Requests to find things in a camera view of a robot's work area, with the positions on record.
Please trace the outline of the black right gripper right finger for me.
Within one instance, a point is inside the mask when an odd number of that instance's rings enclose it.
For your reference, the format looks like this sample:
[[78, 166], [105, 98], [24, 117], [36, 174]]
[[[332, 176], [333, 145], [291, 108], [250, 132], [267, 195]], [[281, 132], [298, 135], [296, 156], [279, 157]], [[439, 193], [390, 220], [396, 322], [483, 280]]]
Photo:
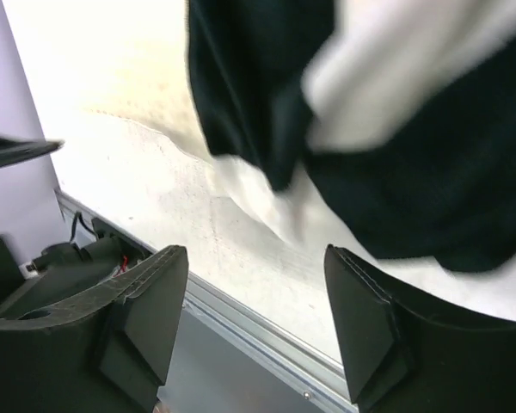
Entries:
[[439, 299], [334, 245], [323, 267], [360, 411], [516, 413], [516, 322]]

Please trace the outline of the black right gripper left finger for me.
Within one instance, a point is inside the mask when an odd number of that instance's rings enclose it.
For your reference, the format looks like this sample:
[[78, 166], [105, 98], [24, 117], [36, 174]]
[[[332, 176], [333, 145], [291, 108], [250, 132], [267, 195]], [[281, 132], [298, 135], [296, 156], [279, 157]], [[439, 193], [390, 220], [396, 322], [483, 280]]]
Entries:
[[123, 274], [0, 318], [0, 412], [151, 412], [188, 276], [171, 245]]

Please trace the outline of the black white checkered pillowcase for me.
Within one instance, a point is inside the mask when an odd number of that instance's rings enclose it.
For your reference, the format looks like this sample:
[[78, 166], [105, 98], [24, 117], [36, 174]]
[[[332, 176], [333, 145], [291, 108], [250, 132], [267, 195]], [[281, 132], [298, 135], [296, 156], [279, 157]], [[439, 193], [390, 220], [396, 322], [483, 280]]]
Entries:
[[192, 1], [187, 31], [212, 166], [280, 238], [516, 255], [516, 1]]

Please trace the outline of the cream quilted pillow yellow edge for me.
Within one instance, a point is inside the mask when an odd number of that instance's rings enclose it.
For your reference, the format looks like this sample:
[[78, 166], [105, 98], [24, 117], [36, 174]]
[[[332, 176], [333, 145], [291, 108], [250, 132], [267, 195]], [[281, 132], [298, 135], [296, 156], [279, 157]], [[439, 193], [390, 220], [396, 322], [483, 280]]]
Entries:
[[205, 171], [212, 157], [187, 73], [186, 1], [6, 1], [36, 106], [159, 131]]

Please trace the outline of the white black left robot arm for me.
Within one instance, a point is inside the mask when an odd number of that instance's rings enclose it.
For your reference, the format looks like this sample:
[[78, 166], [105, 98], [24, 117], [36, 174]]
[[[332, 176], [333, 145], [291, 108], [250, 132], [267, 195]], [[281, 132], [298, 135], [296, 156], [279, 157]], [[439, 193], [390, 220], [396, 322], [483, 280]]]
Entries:
[[25, 281], [21, 264], [67, 238], [48, 157], [61, 145], [0, 136], [0, 304]]

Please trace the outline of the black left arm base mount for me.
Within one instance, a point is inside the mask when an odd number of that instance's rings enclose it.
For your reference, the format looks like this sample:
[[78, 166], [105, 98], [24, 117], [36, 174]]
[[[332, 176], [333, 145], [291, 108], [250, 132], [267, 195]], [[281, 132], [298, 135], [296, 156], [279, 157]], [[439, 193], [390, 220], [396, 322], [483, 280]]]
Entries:
[[93, 218], [91, 224], [84, 222], [81, 213], [75, 213], [70, 240], [46, 247], [32, 261], [22, 264], [21, 271], [31, 278], [53, 267], [97, 263], [106, 265], [106, 280], [124, 274], [152, 255], [146, 246], [103, 219]]

